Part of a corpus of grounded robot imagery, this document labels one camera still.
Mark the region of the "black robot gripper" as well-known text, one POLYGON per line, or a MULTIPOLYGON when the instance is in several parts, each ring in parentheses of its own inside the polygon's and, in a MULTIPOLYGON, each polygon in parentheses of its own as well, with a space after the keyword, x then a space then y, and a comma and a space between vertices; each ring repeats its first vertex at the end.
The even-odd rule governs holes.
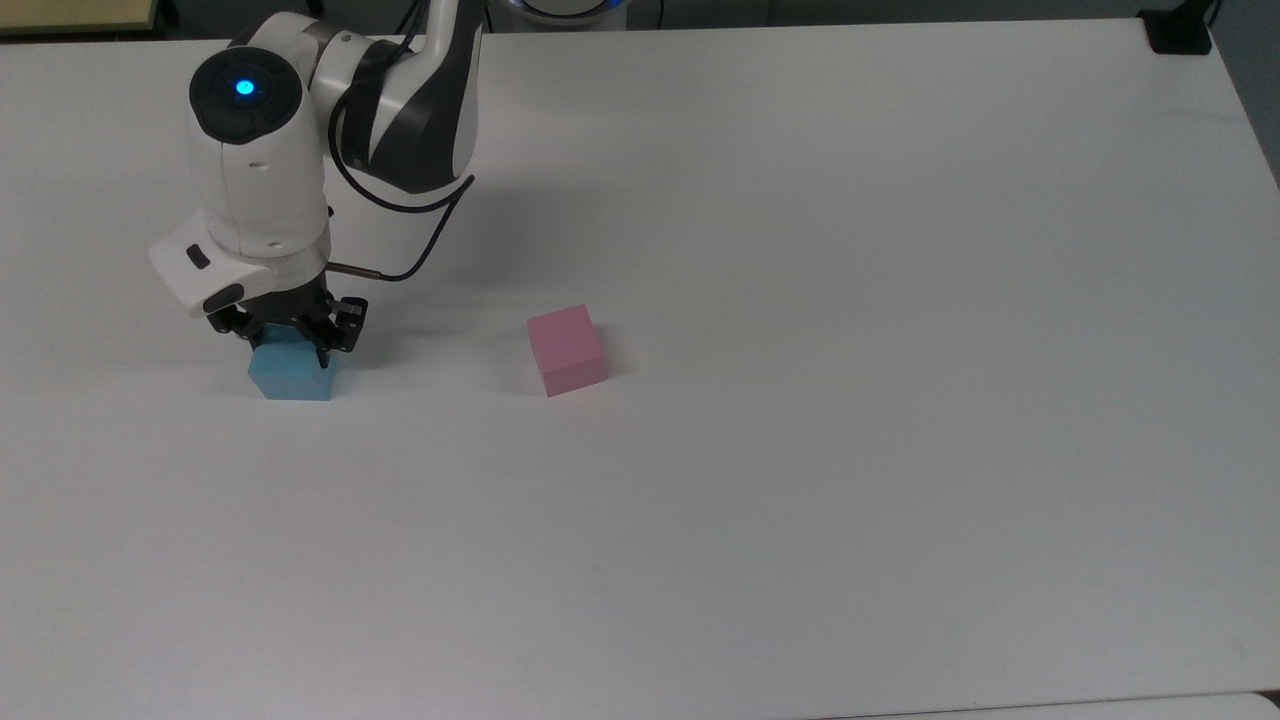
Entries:
POLYGON ((218 295, 232 302, 207 315, 211 328, 244 340, 256 351, 262 345, 305 341, 314 347, 321 369, 333 352, 351 352, 358 343, 369 313, 366 299, 338 299, 320 273, 293 288, 244 299, 229 290, 218 295))

